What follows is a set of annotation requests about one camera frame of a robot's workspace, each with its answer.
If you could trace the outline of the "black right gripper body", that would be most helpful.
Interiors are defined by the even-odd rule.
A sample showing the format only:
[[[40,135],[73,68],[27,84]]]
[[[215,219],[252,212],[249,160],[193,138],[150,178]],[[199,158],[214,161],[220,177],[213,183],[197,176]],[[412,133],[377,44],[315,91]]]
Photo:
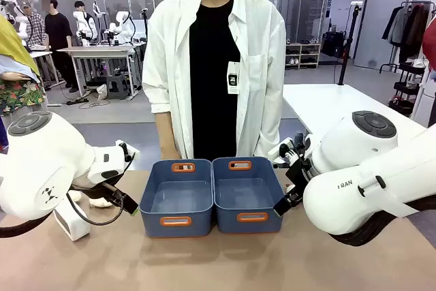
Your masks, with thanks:
[[[291,189],[286,191],[285,198],[289,203],[300,203],[304,190],[312,178],[310,169],[312,165],[308,159],[291,158],[289,169],[285,173],[291,182]]]

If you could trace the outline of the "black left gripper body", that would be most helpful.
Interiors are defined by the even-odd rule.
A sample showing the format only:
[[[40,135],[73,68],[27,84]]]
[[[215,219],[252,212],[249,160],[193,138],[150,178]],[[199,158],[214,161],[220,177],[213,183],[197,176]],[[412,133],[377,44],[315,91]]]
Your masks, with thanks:
[[[125,200],[125,193],[116,187],[122,175],[118,175],[103,181],[100,184],[87,190],[90,199],[104,198],[110,203],[122,203]]]

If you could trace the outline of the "person's right hand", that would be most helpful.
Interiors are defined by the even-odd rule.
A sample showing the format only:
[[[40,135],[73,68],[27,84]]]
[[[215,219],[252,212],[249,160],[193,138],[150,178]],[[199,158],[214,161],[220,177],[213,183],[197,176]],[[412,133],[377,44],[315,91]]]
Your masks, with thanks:
[[[176,160],[181,159],[180,153],[175,146],[167,146],[161,148],[161,160]]]

